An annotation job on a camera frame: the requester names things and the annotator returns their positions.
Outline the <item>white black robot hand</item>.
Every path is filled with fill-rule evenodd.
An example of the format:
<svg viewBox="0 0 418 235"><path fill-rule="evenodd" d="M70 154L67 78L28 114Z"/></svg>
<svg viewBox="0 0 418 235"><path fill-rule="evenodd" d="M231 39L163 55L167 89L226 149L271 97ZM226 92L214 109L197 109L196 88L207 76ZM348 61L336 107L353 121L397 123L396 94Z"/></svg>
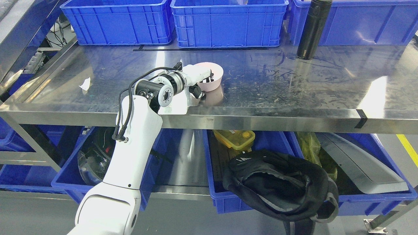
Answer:
<svg viewBox="0 0 418 235"><path fill-rule="evenodd" d="M210 68L198 65L186 65L182 68L185 89L196 99L203 97L203 91L198 83L209 78L212 74Z"/></svg>

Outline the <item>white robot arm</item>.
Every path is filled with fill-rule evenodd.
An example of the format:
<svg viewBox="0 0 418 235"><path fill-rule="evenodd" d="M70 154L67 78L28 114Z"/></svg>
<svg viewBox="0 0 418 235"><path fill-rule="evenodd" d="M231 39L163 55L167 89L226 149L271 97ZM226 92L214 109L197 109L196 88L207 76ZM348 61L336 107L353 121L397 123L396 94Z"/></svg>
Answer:
<svg viewBox="0 0 418 235"><path fill-rule="evenodd" d="M113 139L115 149L101 183L90 189L79 204L75 227L70 235L130 235L139 220L142 201L140 186L153 144L162 128L162 118L149 104L147 96L134 95L133 85L153 92L160 106L170 104L177 88L184 89L187 81L176 85L153 83L146 76L157 68L133 80L128 95L119 101Z"/></svg>

